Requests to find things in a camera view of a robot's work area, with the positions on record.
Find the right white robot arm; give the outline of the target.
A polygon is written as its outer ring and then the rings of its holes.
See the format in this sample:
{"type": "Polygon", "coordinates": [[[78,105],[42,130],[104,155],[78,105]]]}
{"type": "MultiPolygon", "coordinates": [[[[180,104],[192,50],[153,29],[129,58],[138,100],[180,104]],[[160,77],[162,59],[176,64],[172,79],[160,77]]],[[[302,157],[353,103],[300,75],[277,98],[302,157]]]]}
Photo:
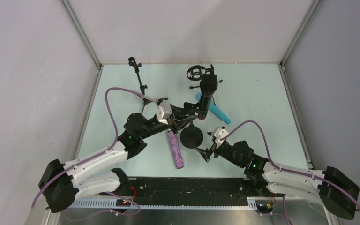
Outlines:
{"type": "Polygon", "coordinates": [[[355,213],[360,211],[360,187],[339,169],[332,166],[327,166],[325,170],[301,169],[271,162],[255,154],[246,141],[234,144],[221,141],[220,138],[227,133],[221,128],[210,133],[213,145],[196,150],[206,162],[211,157],[222,157],[243,169],[259,194],[281,194],[306,199],[347,220],[353,220],[355,213]]]}

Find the black microphone orange end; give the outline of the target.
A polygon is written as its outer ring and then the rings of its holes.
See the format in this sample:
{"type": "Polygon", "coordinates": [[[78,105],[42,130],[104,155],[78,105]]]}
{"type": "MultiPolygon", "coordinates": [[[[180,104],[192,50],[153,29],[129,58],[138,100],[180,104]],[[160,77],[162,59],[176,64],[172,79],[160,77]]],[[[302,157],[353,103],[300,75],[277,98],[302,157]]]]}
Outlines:
{"type": "Polygon", "coordinates": [[[213,97],[213,94],[218,88],[218,80],[216,75],[205,75],[200,82],[201,98],[199,100],[198,119],[206,119],[207,112],[213,97]]]}

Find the black round base stand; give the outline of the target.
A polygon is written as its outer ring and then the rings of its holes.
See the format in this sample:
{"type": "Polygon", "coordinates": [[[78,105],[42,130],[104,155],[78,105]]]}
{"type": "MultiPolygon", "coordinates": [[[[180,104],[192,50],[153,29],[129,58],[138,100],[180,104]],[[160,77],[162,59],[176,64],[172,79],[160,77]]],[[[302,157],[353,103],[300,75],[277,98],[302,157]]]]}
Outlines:
{"type": "Polygon", "coordinates": [[[199,117],[201,103],[184,103],[183,114],[187,116],[189,125],[180,133],[180,142],[189,149],[199,147],[203,143],[203,132],[193,124],[193,120],[199,117]]]}

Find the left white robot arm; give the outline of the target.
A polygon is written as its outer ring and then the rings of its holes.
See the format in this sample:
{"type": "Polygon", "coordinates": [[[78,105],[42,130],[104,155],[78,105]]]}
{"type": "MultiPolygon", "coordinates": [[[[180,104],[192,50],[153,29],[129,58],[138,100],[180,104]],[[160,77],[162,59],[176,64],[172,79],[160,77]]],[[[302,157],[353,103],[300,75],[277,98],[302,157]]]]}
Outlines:
{"type": "Polygon", "coordinates": [[[103,192],[124,188],[128,178],[114,164],[137,156],[146,146],[146,138],[163,131],[178,131],[197,118],[196,109],[185,103],[183,108],[162,102],[156,114],[145,118],[135,112],[128,116],[124,132],[114,142],[81,159],[51,161],[39,181],[39,194],[45,198],[48,209],[61,212],[75,200],[103,192]]]}

